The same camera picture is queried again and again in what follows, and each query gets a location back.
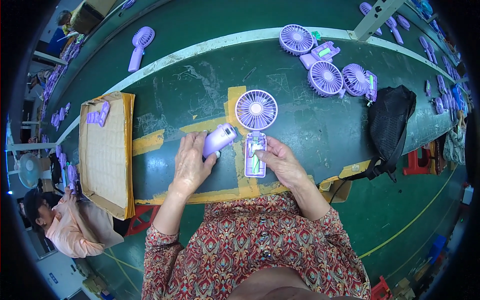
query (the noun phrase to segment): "hand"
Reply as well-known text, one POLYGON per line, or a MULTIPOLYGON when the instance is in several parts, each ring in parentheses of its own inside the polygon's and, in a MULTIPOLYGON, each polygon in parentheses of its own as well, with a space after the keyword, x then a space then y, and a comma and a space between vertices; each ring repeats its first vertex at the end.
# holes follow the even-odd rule
POLYGON ((197 190, 212 172, 217 155, 212 153, 206 161, 202 161, 207 131, 190 132, 180 140, 180 148, 175 156, 175 175, 169 187, 182 195, 185 200, 197 190))
POLYGON ((281 141, 267 136, 267 151, 256 150, 255 154, 275 172, 278 180, 287 188, 293 189, 304 182, 310 182, 292 149, 281 141))

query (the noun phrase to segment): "fan handle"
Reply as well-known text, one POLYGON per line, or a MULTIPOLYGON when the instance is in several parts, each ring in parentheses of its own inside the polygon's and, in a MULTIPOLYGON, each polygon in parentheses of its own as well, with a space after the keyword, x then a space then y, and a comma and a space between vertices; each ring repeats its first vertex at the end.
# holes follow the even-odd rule
POLYGON ((249 132, 245 140, 245 176, 263 178, 266 174, 266 164, 254 154, 255 150, 267 150, 265 133, 249 132))

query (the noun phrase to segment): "green battery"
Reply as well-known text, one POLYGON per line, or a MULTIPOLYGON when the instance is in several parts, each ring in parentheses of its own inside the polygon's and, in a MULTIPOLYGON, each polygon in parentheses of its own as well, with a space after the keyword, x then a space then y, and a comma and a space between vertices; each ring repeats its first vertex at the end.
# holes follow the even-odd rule
POLYGON ((252 172, 254 174, 260 173, 260 160, 255 154, 252 156, 252 172))

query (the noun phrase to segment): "white edge strip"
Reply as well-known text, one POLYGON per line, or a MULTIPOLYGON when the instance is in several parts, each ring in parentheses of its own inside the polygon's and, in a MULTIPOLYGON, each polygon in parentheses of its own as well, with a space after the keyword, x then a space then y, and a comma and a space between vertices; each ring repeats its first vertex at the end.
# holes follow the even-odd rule
MULTIPOLYGON (((253 41, 260 41, 272 38, 278 38, 280 33, 281 27, 276 28, 265 28, 265 29, 257 29, 245 32, 239 32, 235 34, 231 34, 228 36, 217 37, 202 43, 198 43, 192 45, 190 47, 178 50, 172 54, 169 54, 165 57, 160 58, 157 61, 152 62, 151 64, 139 69, 137 72, 133 73, 132 75, 126 77, 110 89, 108 89, 103 94, 108 94, 114 91, 121 91, 127 86, 132 85, 133 83, 141 80, 144 77, 147 77, 165 67, 168 67, 176 62, 181 60, 185 60, 187 58, 193 57, 195 55, 199 55, 208 51, 212 51, 218 48, 237 45, 241 43, 248 43, 253 41)), ((442 70, 440 67, 435 65, 434 63, 430 62, 428 59, 424 58, 423 56, 408 50, 401 45, 385 41, 383 39, 371 36, 367 39, 367 41, 358 41, 355 39, 350 38, 347 30, 343 29, 335 29, 335 28, 324 28, 324 27, 307 27, 309 31, 318 31, 322 38, 331 38, 331 39, 342 39, 342 40, 350 40, 350 41, 357 41, 360 43, 365 43, 369 45, 375 45, 378 47, 383 47, 389 50, 397 51, 404 55, 410 56, 413 59, 416 59, 424 64, 428 65, 429 67, 435 69, 439 72, 443 77, 450 80, 451 82, 455 82, 453 78, 448 75, 447 72, 442 70)), ((60 144, 63 142, 67 135, 80 123, 80 116, 78 116, 72 124, 63 132, 60 138, 57 140, 56 144, 60 144)))

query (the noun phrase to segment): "worker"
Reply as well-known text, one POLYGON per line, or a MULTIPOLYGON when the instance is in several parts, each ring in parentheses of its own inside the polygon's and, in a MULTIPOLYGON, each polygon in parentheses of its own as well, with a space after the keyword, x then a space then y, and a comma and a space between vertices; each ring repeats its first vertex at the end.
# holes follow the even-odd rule
POLYGON ((71 258, 100 255, 123 242, 130 223, 113 218, 89 200, 78 201, 68 187, 53 208, 38 189, 28 191, 23 203, 32 230, 44 231, 55 248, 71 258))
POLYGON ((290 192, 206 204, 184 248, 183 209, 219 157, 202 161, 206 136, 191 132, 180 141, 173 181, 146 234, 142 299, 370 299, 338 212, 273 137, 255 154, 290 192))

